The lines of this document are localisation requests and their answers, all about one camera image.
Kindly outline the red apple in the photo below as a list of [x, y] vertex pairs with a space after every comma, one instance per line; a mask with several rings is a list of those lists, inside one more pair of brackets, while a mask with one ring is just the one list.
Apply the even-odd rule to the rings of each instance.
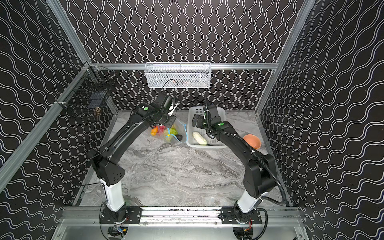
[[164, 130], [165, 130], [165, 126], [164, 125], [158, 125], [158, 134], [160, 135], [160, 134], [163, 134], [163, 132], [164, 132]]

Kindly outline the clear zip top bag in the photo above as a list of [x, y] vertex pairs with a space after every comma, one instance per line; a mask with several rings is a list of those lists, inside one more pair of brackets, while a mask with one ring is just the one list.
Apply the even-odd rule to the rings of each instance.
[[186, 144], [188, 140], [187, 124], [176, 119], [170, 128], [155, 126], [151, 129], [151, 135], [167, 144]]

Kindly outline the red yellow mango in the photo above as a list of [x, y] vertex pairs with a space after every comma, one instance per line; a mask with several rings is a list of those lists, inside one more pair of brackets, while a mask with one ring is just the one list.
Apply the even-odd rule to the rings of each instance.
[[151, 130], [151, 135], [152, 136], [156, 136], [157, 133], [158, 133], [159, 129], [158, 129], [158, 126], [154, 127], [152, 130]]

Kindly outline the green cabbage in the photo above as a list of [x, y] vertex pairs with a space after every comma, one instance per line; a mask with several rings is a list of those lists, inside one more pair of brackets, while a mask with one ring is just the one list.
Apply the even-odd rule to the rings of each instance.
[[175, 140], [175, 135], [178, 135], [178, 131], [175, 128], [166, 128], [163, 132], [163, 137], [166, 142]]

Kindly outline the black avocado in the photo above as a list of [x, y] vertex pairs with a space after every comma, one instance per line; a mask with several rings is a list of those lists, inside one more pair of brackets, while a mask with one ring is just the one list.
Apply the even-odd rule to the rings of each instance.
[[175, 135], [175, 137], [180, 142], [183, 140], [183, 136], [182, 135]]

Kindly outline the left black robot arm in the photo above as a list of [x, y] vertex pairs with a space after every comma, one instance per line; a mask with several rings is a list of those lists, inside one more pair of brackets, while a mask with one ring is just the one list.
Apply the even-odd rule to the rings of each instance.
[[119, 161], [130, 145], [147, 129], [156, 126], [172, 127], [176, 120], [174, 111], [179, 100], [161, 91], [151, 103], [140, 103], [129, 120], [104, 145], [91, 154], [90, 161], [98, 179], [104, 185], [107, 208], [118, 214], [126, 208], [122, 193], [122, 179], [126, 173]]

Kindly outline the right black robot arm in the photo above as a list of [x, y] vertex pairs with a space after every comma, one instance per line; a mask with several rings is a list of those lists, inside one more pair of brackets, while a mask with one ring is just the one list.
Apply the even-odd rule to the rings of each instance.
[[204, 114], [195, 114], [192, 127], [203, 129], [211, 139], [217, 139], [226, 145], [242, 162], [245, 168], [244, 193], [235, 203], [235, 209], [245, 215], [263, 202], [268, 201], [278, 206], [288, 205], [287, 195], [278, 179], [275, 158], [262, 154], [242, 138], [233, 125], [221, 119], [217, 106], [203, 107]]

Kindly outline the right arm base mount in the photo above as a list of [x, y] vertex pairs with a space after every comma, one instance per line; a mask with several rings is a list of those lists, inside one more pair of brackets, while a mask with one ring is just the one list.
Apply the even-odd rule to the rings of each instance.
[[221, 208], [218, 218], [221, 219], [223, 225], [245, 225], [249, 224], [250, 221], [252, 221], [252, 224], [256, 225], [262, 223], [260, 211], [251, 210], [248, 213], [243, 213], [238, 207]]

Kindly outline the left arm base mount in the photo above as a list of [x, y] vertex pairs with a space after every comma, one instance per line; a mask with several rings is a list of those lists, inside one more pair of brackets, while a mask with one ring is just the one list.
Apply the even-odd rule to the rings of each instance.
[[143, 209], [123, 206], [116, 212], [105, 207], [101, 213], [101, 224], [139, 224]]

